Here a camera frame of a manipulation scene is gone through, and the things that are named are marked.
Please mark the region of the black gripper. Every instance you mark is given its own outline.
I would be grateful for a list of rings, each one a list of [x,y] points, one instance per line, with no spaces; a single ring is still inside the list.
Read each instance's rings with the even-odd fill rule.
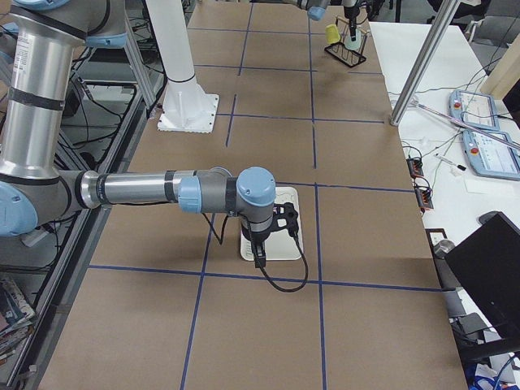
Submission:
[[[246,240],[261,244],[271,234],[271,224],[252,223],[248,219],[242,219],[242,234]]]
[[[344,0],[344,16],[349,21],[350,25],[357,23],[358,17],[358,1],[357,0]]]

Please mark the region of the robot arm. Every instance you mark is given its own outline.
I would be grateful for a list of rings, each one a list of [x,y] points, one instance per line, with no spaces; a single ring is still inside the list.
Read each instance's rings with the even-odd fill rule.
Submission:
[[[348,20],[350,26],[356,24],[356,18],[360,14],[360,2],[357,0],[287,0],[285,3],[302,9],[307,13],[308,18],[314,21],[320,21],[330,5],[343,7],[344,17]]]
[[[240,219],[245,239],[261,244],[277,228],[275,178],[265,168],[232,175],[223,167],[158,173],[60,170],[56,150],[80,152],[93,122],[72,75],[79,50],[128,43],[123,1],[14,1],[17,26],[1,131],[1,234],[20,236],[101,206],[176,204],[194,214]]]

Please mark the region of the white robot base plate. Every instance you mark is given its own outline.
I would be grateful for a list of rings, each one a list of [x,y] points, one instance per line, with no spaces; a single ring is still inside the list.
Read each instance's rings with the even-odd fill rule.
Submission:
[[[218,94],[204,93],[195,101],[186,100],[182,93],[165,97],[158,130],[163,132],[211,133],[219,105]]]

